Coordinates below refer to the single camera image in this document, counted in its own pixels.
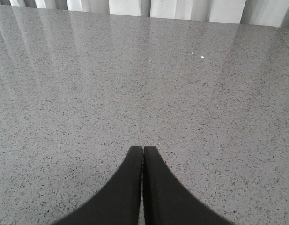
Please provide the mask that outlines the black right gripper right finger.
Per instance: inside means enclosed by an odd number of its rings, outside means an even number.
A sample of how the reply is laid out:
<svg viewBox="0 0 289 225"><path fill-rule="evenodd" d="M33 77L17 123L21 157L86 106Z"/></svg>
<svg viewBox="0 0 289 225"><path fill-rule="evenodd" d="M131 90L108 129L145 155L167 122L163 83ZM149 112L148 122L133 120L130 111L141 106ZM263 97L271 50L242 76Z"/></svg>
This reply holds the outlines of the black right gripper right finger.
<svg viewBox="0 0 289 225"><path fill-rule="evenodd" d="M155 146L144 147L143 205L147 225L230 225L173 175Z"/></svg>

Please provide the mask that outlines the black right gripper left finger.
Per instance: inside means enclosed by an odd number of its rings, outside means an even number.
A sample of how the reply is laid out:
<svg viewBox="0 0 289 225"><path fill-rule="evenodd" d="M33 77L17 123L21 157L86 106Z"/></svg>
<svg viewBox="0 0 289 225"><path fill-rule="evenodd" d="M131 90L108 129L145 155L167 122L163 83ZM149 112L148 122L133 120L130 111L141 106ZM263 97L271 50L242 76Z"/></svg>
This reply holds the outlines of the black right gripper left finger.
<svg viewBox="0 0 289 225"><path fill-rule="evenodd" d="M136 225L141 203L143 149L132 146L110 180L56 225Z"/></svg>

